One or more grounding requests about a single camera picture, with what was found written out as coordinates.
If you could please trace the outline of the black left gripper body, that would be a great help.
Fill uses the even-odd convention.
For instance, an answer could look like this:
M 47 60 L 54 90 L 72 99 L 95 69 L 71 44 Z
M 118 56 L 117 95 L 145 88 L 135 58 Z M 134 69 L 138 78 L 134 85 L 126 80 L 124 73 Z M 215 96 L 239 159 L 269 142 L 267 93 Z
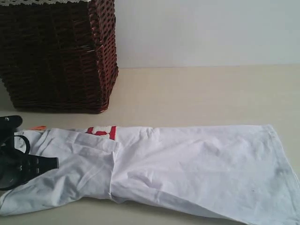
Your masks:
M 34 179 L 38 158 L 23 153 L 0 151 L 0 189 L 11 190 Z

